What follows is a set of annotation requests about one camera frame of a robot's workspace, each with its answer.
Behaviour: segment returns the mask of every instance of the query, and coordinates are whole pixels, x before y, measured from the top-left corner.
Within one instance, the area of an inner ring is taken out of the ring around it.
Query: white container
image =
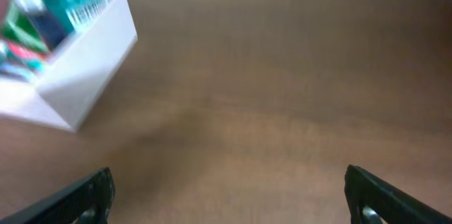
[[[0,117],[77,131],[136,40],[127,0],[109,0],[86,31],[59,45],[34,83],[0,76]]]

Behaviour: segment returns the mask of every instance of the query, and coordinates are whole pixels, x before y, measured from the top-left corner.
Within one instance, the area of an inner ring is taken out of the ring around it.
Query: barcode
[[[69,20],[71,21],[75,30],[82,30],[88,26],[91,21],[107,5],[108,0],[92,0],[90,3],[78,8],[68,9],[66,11]]]

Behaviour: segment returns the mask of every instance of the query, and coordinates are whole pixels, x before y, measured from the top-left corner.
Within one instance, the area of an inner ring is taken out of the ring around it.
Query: black plastic part
[[[345,174],[345,196],[352,224],[371,223],[371,220],[363,216],[363,208],[366,206],[388,224],[452,223],[448,216],[354,165],[349,165]]]
[[[107,223],[115,188],[108,167],[73,183],[12,216],[0,224],[80,224]]]

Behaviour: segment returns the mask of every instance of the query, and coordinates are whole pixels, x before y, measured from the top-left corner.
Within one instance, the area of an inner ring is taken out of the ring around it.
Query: wood grain
[[[452,216],[451,0],[129,0],[79,134],[0,120],[0,217],[103,166],[111,223],[348,223],[348,164]]]

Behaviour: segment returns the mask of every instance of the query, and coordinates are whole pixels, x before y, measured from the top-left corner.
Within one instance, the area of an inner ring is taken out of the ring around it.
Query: green package
[[[22,14],[13,2],[10,3],[5,21],[0,27],[0,34],[6,39],[17,42],[31,50],[50,52],[27,16]]]

